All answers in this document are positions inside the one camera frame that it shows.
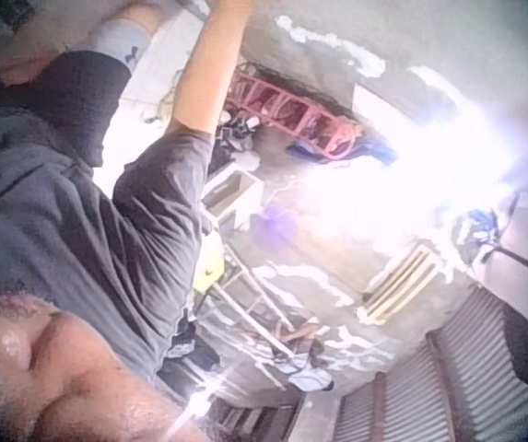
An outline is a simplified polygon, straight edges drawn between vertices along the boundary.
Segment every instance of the yellow object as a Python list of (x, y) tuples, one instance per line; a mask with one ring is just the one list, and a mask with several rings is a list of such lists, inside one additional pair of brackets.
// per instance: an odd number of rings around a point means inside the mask
[(223, 239), (213, 230), (202, 236), (202, 248), (194, 274), (194, 290), (205, 293), (225, 272)]

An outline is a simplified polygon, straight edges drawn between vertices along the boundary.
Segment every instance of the metal pipe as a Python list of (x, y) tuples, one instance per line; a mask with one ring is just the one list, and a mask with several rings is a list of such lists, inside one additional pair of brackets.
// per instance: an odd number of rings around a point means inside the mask
[(269, 330), (267, 330), (262, 324), (260, 324), (257, 320), (252, 318), (245, 309), (235, 300), (231, 295), (229, 295), (223, 288), (218, 285), (214, 284), (212, 286), (212, 289), (215, 290), (220, 297), (222, 297), (227, 303), (235, 310), (237, 313), (239, 313), (258, 333), (262, 335), (270, 344), (272, 344), (275, 348), (280, 350), (282, 353), (287, 355), (288, 357), (294, 357), (294, 353), (288, 349), (283, 343), (277, 340), (277, 338), (270, 333)]

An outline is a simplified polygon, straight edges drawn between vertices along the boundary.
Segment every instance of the clutter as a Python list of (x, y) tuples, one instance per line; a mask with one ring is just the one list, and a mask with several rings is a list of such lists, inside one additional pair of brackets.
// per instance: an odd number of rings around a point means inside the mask
[(353, 122), (241, 71), (235, 72), (227, 103), (297, 137), (331, 160), (347, 156), (360, 135)]
[[(233, 154), (236, 152), (252, 151), (253, 134), (255, 134), (260, 124), (258, 117), (250, 116), (245, 110), (232, 108), (223, 110), (217, 128), (217, 139), (212, 159), (208, 165), (208, 176), (212, 176), (223, 169), (234, 158), (241, 157), (234, 156)], [(253, 161), (255, 156), (247, 156), (246, 158), (243, 158), (244, 162), (249, 164), (246, 169), (255, 171), (259, 167), (259, 161), (257, 163)]]
[(249, 223), (261, 211), (263, 198), (264, 182), (236, 163), (211, 176), (203, 193), (205, 209), (223, 234)]

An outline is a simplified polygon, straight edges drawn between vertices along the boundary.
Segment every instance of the skin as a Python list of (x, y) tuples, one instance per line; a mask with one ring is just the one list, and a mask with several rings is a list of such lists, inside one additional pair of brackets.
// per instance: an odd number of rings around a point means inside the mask
[[(255, 0), (220, 0), (182, 76), (170, 131), (213, 134)], [(129, 6), (154, 35), (158, 7)], [(0, 296), (0, 435), (4, 440), (202, 441), (181, 410), (130, 372), (86, 322), (29, 294)]]

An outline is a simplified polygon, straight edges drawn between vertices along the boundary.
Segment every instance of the t-shirt sleeve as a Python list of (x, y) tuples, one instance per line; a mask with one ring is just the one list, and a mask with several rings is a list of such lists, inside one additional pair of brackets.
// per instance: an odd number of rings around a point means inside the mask
[(171, 325), (192, 287), (200, 252), (199, 204), (214, 137), (166, 134), (124, 169), (112, 201), (131, 227), (127, 273), (148, 322)]

